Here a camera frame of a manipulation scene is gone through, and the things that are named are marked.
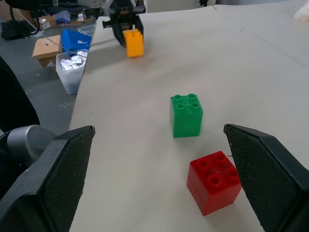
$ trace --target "red lego block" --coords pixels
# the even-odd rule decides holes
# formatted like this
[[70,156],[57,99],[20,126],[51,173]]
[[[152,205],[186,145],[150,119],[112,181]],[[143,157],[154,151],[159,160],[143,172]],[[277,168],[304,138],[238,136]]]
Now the red lego block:
[[204,216],[232,204],[241,190],[236,168],[222,151],[192,161],[187,186]]

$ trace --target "gray floor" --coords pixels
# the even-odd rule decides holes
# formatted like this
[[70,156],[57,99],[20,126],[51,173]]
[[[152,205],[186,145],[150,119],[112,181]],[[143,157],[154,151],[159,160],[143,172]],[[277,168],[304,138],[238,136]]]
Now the gray floor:
[[[52,36],[61,34],[63,30],[63,27],[57,27],[48,29],[44,33],[46,36]],[[27,37],[5,41],[0,37],[0,55],[9,64],[28,95],[37,111],[41,125],[61,134],[68,130],[76,94],[67,94],[53,69],[44,68],[38,61],[31,58],[38,38]]]

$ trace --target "white table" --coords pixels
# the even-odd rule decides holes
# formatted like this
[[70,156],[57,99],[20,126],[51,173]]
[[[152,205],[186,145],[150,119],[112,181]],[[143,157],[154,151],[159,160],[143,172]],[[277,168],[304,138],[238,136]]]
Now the white table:
[[[189,162],[230,149],[223,127],[275,135],[309,167],[309,24],[304,1],[145,14],[145,56],[128,59],[100,18],[71,128],[95,125],[72,232],[262,232],[242,191],[203,217]],[[202,133],[173,139],[169,98],[196,93]]]

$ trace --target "black cable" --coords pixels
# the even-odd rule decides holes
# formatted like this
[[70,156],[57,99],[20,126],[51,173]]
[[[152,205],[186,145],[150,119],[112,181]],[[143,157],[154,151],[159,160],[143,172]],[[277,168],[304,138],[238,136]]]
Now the black cable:
[[[10,15],[11,15],[11,18],[12,18],[12,20],[14,21],[14,22],[16,22],[16,19],[15,19],[15,17],[14,17],[14,13],[13,13],[13,8],[12,8],[12,6],[10,6]],[[40,22],[39,22],[39,17],[38,16],[36,16],[36,21],[37,21],[37,29],[36,29],[36,31],[35,32],[26,32],[26,36],[29,36],[29,35],[35,35],[35,34],[37,34],[39,31],[40,31]]]

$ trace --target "yellow lego block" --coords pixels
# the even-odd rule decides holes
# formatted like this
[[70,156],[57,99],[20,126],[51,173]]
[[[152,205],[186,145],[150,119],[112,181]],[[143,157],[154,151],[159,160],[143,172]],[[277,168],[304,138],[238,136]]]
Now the yellow lego block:
[[133,31],[126,30],[124,36],[128,57],[139,57],[144,55],[143,35],[138,29],[134,29]]

